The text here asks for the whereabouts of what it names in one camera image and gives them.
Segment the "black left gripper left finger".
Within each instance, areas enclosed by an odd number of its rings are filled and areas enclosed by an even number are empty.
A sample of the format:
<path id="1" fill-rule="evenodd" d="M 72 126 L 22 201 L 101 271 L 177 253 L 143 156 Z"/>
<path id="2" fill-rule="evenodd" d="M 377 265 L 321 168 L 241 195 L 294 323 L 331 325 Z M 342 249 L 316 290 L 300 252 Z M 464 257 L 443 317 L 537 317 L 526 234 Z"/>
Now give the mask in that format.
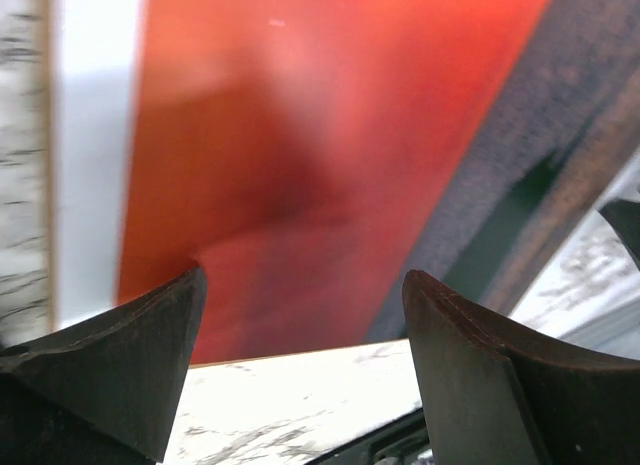
<path id="1" fill-rule="evenodd" d="M 163 462 L 207 294 L 195 268 L 1 351 L 4 464 Z"/>

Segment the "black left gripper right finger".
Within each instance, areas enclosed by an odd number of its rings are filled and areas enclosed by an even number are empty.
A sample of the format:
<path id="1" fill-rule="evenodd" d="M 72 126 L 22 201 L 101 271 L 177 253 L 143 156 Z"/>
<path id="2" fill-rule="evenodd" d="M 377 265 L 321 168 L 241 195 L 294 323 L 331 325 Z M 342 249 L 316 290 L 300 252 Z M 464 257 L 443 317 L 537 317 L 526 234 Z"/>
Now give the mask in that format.
<path id="1" fill-rule="evenodd" d="M 431 275 L 403 304 L 439 464 L 635 464 L 639 364 L 551 338 Z"/>

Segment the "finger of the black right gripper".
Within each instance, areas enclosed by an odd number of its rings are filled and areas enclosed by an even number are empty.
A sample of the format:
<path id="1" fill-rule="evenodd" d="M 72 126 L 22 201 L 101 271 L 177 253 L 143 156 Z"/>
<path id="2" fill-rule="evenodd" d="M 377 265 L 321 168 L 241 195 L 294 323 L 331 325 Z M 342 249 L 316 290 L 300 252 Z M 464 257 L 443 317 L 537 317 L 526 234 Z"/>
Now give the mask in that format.
<path id="1" fill-rule="evenodd" d="M 640 203 L 615 199 L 602 206 L 599 213 L 619 237 L 636 268 L 639 268 Z"/>

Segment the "red sunset photo board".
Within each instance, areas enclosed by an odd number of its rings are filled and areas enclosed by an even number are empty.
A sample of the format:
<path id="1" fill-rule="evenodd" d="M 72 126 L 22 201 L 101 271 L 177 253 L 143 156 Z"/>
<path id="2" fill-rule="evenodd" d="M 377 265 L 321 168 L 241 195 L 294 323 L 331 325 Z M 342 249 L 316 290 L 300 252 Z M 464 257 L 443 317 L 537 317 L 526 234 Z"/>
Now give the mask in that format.
<path id="1" fill-rule="evenodd" d="M 199 266 L 197 364 L 532 300 L 639 142 L 639 0 L 46 0 L 50 325 Z"/>

